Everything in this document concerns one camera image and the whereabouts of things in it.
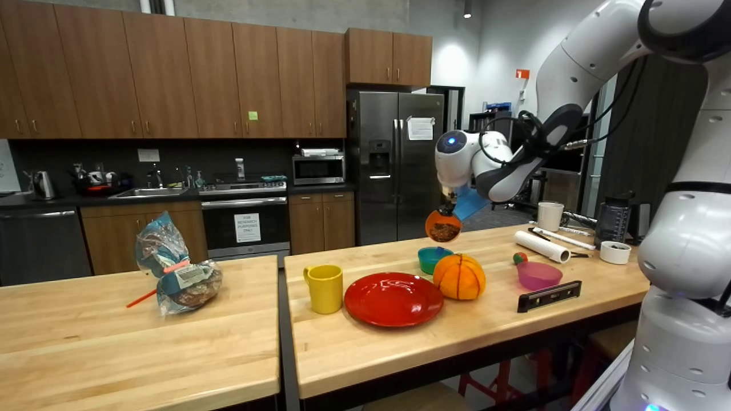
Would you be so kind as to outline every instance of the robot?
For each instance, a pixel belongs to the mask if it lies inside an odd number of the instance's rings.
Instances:
[[[501,133],[445,133],[435,144],[448,198],[464,187],[511,201],[566,144],[583,107],[628,62],[649,52],[701,63],[708,88],[647,238],[640,269],[650,282],[634,343],[599,408],[731,408],[731,0],[608,0],[544,62],[535,133],[513,153]]]

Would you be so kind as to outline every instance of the clear plastic bag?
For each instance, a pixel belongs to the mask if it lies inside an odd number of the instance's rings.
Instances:
[[[170,213],[148,221],[135,242],[139,269],[157,279],[163,316],[192,313],[212,302],[222,288],[222,269],[212,261],[189,262],[189,252]]]

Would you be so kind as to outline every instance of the cabinet door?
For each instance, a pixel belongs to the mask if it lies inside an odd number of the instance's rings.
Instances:
[[[124,13],[54,7],[84,137],[135,137],[135,97]]]
[[[26,137],[26,110],[18,88],[18,79],[12,66],[12,54],[4,40],[4,29],[0,22],[0,134],[4,137]]]
[[[315,134],[346,139],[346,35],[314,31]]]
[[[248,137],[282,137],[276,29],[232,26],[238,92]]]
[[[77,137],[77,111],[53,4],[0,2],[0,18],[35,137]]]
[[[204,214],[196,201],[186,203],[127,203],[82,207],[82,223],[94,274],[130,271],[135,262],[138,232],[166,211],[180,230],[189,261],[206,258]]]
[[[393,35],[396,84],[427,87],[431,82],[431,38]]]
[[[393,35],[369,29],[347,29],[347,82],[388,84],[393,82]]]
[[[323,198],[318,195],[291,197],[291,242],[292,254],[311,254],[324,248]]]
[[[324,248],[355,247],[355,201],[351,191],[323,197]]]
[[[232,26],[186,18],[192,94],[200,137],[243,137]]]
[[[315,134],[314,31],[276,29],[284,137]]]
[[[196,137],[183,18],[124,13],[147,137]]]

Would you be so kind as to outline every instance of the refrigerator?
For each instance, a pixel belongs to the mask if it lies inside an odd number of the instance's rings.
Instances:
[[[357,242],[424,236],[438,206],[435,139],[443,129],[441,94],[347,94],[347,169],[357,182]]]

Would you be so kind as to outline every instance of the wooden table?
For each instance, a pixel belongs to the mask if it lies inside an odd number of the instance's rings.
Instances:
[[[576,337],[638,316],[649,282],[634,256],[631,265],[608,265],[599,256],[557,265],[563,281],[583,281],[580,296],[516,313],[519,294],[526,292],[511,265],[511,256],[524,252],[511,240],[519,229],[526,227],[461,232],[443,244],[481,262],[488,279],[487,292],[478,302],[445,302],[435,322],[400,330],[362,325],[346,308],[334,316],[311,313],[302,269],[323,262],[340,265],[346,288],[374,271],[421,274],[415,252],[435,247],[431,240],[288,256],[288,302],[304,403],[355,406],[536,349],[549,337]]]
[[[0,408],[275,406],[276,258],[220,266],[220,296],[178,318],[126,308],[141,271],[0,288]]]

